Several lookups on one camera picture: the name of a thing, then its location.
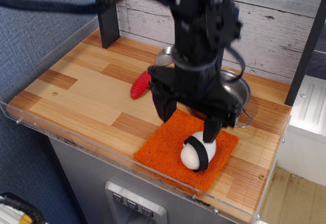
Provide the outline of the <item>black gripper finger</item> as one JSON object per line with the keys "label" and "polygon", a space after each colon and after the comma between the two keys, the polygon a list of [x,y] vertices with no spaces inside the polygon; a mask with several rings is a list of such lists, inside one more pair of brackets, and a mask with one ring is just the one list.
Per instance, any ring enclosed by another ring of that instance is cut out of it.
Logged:
{"label": "black gripper finger", "polygon": [[177,108],[177,100],[158,94],[152,94],[152,99],[158,116],[167,122]]}
{"label": "black gripper finger", "polygon": [[212,143],[222,128],[222,119],[218,117],[207,117],[204,121],[203,141]]}

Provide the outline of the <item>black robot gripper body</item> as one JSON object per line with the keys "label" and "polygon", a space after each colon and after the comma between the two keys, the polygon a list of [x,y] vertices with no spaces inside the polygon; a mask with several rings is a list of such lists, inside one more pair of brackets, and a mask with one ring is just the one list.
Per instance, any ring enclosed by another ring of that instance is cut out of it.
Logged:
{"label": "black robot gripper body", "polygon": [[[202,67],[181,68],[179,63],[174,67],[151,66],[149,83],[152,94],[173,98],[206,117],[222,119],[223,127],[234,127],[242,106],[239,100],[222,86],[221,68],[212,62]],[[242,73],[230,80],[241,79]]]}

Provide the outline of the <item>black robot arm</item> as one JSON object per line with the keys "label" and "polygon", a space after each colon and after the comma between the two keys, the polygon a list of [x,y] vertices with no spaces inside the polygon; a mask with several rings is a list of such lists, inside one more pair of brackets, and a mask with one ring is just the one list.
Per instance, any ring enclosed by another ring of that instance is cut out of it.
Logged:
{"label": "black robot arm", "polygon": [[205,114],[203,140],[210,143],[223,127],[235,126],[242,109],[240,100],[223,87],[220,75],[224,51],[245,67],[231,47],[240,37],[239,10],[231,0],[156,1],[170,8],[175,30],[174,67],[148,69],[157,113],[167,121],[182,103]]}

